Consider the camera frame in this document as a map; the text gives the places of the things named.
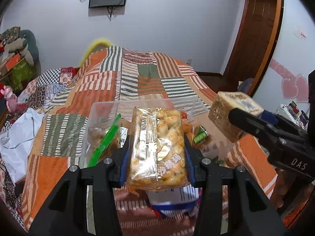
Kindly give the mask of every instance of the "door frame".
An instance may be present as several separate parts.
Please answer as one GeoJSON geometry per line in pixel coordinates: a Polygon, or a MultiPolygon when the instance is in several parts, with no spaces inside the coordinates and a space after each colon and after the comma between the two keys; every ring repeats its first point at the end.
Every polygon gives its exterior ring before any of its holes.
{"type": "MultiPolygon", "coordinates": [[[[236,37],[235,44],[233,46],[229,61],[227,63],[226,69],[225,69],[224,74],[223,74],[224,76],[227,76],[227,74],[229,72],[229,69],[232,65],[233,57],[234,57],[235,52],[236,52],[236,48],[237,48],[239,39],[242,35],[242,30],[243,30],[244,22],[245,22],[245,16],[247,13],[248,2],[249,2],[249,0],[245,0],[245,5],[244,5],[244,10],[243,10],[243,15],[242,15],[240,27],[239,27],[239,30],[237,33],[237,37],[236,37]]],[[[264,77],[264,75],[266,73],[266,70],[267,70],[267,68],[270,64],[270,61],[272,59],[272,56],[273,56],[273,52],[276,48],[276,44],[277,44],[279,33],[280,33],[281,23],[282,23],[283,7],[284,7],[283,4],[284,4],[284,0],[277,0],[275,20],[274,20],[270,40],[269,40],[264,58],[263,58],[260,66],[259,66],[258,72],[257,72],[248,92],[247,92],[247,94],[250,97],[253,97],[257,88],[259,87],[259,84],[262,81],[262,78],[264,77]]]]}

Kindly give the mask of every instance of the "snack package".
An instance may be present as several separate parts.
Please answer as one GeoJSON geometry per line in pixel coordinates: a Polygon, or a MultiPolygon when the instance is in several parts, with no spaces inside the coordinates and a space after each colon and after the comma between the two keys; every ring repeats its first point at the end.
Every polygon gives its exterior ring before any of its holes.
{"type": "Polygon", "coordinates": [[[188,185],[182,116],[179,110],[135,107],[129,150],[127,187],[156,190],[188,185]]]}
{"type": "Polygon", "coordinates": [[[100,146],[102,140],[108,133],[108,131],[111,129],[111,127],[115,125],[117,126],[117,129],[115,130],[115,134],[113,138],[110,138],[110,143],[106,144],[108,145],[101,153],[100,157],[97,159],[97,163],[102,161],[106,157],[110,157],[115,150],[120,148],[119,142],[120,142],[120,117],[119,118],[113,118],[109,120],[104,120],[103,118],[99,118],[99,120],[92,126],[89,127],[89,138],[88,142],[90,144],[89,150],[88,150],[88,164],[91,162],[91,158],[97,151],[97,148],[100,146]]]}
{"type": "Polygon", "coordinates": [[[181,188],[162,191],[146,191],[151,209],[160,218],[187,214],[193,217],[198,213],[201,189],[187,185],[181,188]]]}
{"type": "Polygon", "coordinates": [[[193,141],[192,146],[204,150],[206,146],[211,142],[212,137],[204,126],[199,125],[193,128],[193,141]]]}

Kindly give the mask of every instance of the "pink figurine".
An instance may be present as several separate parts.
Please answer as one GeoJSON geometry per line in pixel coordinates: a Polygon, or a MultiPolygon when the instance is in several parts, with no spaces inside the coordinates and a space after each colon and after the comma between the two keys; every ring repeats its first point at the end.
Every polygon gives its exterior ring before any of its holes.
{"type": "Polygon", "coordinates": [[[10,113],[15,113],[18,98],[15,94],[13,94],[12,88],[10,86],[4,86],[4,89],[0,90],[0,92],[4,95],[4,98],[7,101],[7,110],[10,113]]]}

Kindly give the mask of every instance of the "white plastic bag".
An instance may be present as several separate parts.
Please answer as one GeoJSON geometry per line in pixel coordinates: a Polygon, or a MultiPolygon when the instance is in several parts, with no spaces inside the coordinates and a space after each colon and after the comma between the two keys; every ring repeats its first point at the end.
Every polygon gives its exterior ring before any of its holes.
{"type": "Polygon", "coordinates": [[[43,117],[44,114],[29,108],[7,132],[0,135],[0,153],[14,185],[26,176],[27,157],[43,117]]]}

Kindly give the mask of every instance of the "patchwork quilt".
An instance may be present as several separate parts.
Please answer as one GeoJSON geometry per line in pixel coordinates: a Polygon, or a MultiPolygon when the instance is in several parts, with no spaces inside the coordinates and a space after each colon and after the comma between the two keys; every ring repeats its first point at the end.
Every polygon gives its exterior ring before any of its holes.
{"type": "MultiPolygon", "coordinates": [[[[94,102],[198,97],[210,109],[215,96],[191,66],[162,53],[111,46],[91,54],[74,77],[73,69],[49,70],[32,81],[19,100],[25,109],[33,107],[46,114],[28,159],[23,194],[14,195],[5,164],[0,160],[1,198],[28,231],[64,172],[70,165],[79,164],[94,102]]],[[[246,166],[266,195],[271,196],[277,174],[252,136],[245,136],[232,148],[226,164],[246,166]]],[[[158,218],[148,207],[145,192],[137,197],[122,187],[114,194],[124,235],[187,235],[194,230],[196,218],[186,214],[158,218]]],[[[227,218],[226,192],[223,200],[223,217],[227,218]]]]}

